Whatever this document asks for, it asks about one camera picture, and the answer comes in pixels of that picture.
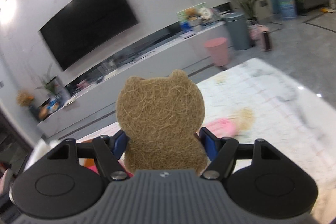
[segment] pink toy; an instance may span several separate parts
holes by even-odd
[[[233,137],[236,135],[236,125],[226,118],[220,118],[204,125],[217,138]]]

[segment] bear ear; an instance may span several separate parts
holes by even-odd
[[[131,76],[127,78],[124,86],[136,85],[142,80],[144,80],[144,78],[141,78],[139,76]]]
[[[169,75],[169,78],[173,79],[176,82],[189,81],[188,75],[185,73],[185,71],[180,69],[173,70],[173,72]]]

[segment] gray trash can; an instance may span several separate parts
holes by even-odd
[[[233,48],[239,51],[250,48],[250,34],[244,12],[234,10],[233,13],[228,13],[224,16],[224,21],[226,22]]]

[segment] television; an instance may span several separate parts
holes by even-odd
[[[72,0],[40,32],[65,70],[137,23],[127,0]]]

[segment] brown felt bear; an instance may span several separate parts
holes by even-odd
[[[195,169],[207,164],[205,150],[194,133],[204,119],[198,87],[182,70],[169,77],[127,79],[117,100],[117,118],[130,141],[125,167],[137,169]]]

